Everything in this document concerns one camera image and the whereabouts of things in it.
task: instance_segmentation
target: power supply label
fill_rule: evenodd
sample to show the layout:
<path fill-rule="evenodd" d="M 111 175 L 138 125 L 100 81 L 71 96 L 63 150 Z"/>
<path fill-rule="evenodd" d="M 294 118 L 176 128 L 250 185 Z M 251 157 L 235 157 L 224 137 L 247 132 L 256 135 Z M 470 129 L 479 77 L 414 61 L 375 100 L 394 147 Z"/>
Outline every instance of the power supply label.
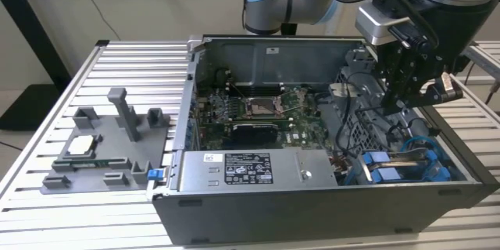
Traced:
<path fill-rule="evenodd" d="M 224 170 L 227 184 L 272 184 L 268 153 L 227 153 Z"/>

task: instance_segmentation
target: aluminum extrusion table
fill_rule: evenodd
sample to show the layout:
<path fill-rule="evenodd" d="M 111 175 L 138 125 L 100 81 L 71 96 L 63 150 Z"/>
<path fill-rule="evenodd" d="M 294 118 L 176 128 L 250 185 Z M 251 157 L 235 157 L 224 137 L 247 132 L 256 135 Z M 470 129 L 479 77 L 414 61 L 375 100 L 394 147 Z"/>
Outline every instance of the aluminum extrusion table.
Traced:
<path fill-rule="evenodd" d="M 94 106 L 99 115 L 116 114 L 107 99 L 111 87 L 127 87 L 127 101 L 139 114 L 150 107 L 162 107 L 171 114 L 164 154 L 164 163 L 170 163 L 188 66 L 186 54 L 186 42 L 111 42 L 95 47 L 0 182 L 0 249 L 183 249 L 171 245 L 146 191 L 42 195 L 39 187 L 75 126 L 71 117 L 78 107 Z M 463 99 L 436 108 L 500 180 L 499 116 L 468 89 Z M 500 192 L 475 208 L 451 211 L 419 235 L 212 248 L 500 249 Z"/>

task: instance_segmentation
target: white label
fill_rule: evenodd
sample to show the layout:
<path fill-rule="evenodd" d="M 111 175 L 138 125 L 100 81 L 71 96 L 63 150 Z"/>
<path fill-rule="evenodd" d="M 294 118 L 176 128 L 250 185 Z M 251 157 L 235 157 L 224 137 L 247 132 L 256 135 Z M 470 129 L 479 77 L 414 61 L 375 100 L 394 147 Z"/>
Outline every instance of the white label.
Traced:
<path fill-rule="evenodd" d="M 91 135 L 78 136 L 70 144 L 68 152 L 71 155 L 83 155 L 91 149 L 94 137 Z"/>
<path fill-rule="evenodd" d="M 223 154 L 222 153 L 206 153 L 203 156 L 204 162 L 222 162 Z"/>
<path fill-rule="evenodd" d="M 266 49 L 266 54 L 279 54 L 280 53 L 280 48 L 271 47 Z"/>

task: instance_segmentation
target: blue latch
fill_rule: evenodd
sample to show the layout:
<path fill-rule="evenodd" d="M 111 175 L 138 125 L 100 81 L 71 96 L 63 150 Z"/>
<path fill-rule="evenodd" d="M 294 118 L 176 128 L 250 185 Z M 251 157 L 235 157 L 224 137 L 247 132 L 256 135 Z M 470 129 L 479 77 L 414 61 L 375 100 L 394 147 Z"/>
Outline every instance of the blue latch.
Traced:
<path fill-rule="evenodd" d="M 148 180 L 162 181 L 163 180 L 163 169 L 152 169 L 148 171 Z"/>

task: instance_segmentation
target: gray post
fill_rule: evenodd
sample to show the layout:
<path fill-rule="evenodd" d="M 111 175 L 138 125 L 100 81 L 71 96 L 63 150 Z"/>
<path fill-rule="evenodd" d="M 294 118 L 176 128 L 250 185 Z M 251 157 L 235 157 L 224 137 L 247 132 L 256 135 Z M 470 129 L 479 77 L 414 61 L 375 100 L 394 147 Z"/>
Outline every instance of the gray post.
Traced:
<path fill-rule="evenodd" d="M 140 134 L 135 126 L 135 117 L 128 108 L 126 96 L 126 88 L 111 88 L 108 93 L 108 100 L 116 106 L 118 114 L 122 117 L 123 126 L 126 127 L 128 138 L 131 142 L 136 142 L 140 139 Z"/>

